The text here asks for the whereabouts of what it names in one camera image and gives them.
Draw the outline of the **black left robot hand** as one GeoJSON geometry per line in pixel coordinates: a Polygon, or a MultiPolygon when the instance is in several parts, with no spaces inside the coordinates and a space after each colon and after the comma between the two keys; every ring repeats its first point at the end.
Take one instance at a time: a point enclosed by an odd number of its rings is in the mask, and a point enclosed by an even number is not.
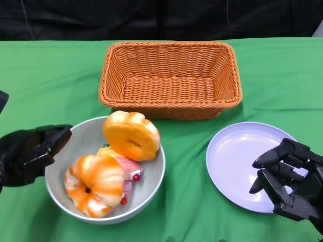
{"type": "Polygon", "coordinates": [[[44,176],[71,138],[72,125],[18,130],[1,138],[1,188],[32,184],[44,176]]]}

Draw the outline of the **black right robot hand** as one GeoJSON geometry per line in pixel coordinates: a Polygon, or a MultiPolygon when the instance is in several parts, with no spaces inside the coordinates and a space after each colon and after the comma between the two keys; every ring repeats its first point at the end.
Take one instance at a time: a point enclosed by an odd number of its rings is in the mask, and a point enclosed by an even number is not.
{"type": "Polygon", "coordinates": [[[294,221],[309,220],[322,233],[322,156],[284,138],[252,166],[258,171],[251,194],[264,190],[275,214],[294,221]]]}

